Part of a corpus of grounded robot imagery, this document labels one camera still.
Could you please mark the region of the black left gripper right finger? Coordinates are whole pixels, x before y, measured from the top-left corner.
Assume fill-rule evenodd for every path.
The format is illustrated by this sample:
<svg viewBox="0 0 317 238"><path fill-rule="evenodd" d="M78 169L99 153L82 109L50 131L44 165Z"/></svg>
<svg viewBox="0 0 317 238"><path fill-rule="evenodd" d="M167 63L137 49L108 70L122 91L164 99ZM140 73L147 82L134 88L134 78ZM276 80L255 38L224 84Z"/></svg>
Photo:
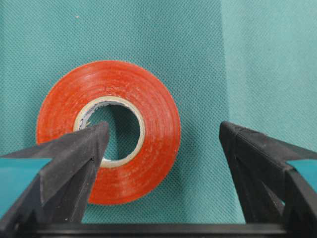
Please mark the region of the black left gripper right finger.
<svg viewBox="0 0 317 238"><path fill-rule="evenodd" d="M317 229L317 191L295 167L303 164L316 178L315 151L228 121L220 124L219 140L246 223Z"/></svg>

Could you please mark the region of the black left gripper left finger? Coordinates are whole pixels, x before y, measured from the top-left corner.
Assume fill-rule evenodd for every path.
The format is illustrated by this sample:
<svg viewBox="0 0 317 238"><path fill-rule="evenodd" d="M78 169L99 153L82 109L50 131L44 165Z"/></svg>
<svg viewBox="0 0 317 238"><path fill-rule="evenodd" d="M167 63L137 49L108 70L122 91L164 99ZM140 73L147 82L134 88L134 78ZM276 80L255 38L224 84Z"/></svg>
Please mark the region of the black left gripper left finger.
<svg viewBox="0 0 317 238"><path fill-rule="evenodd" d="M1 230L26 223L80 223L108 139L108 123L100 122L2 155Z"/></svg>

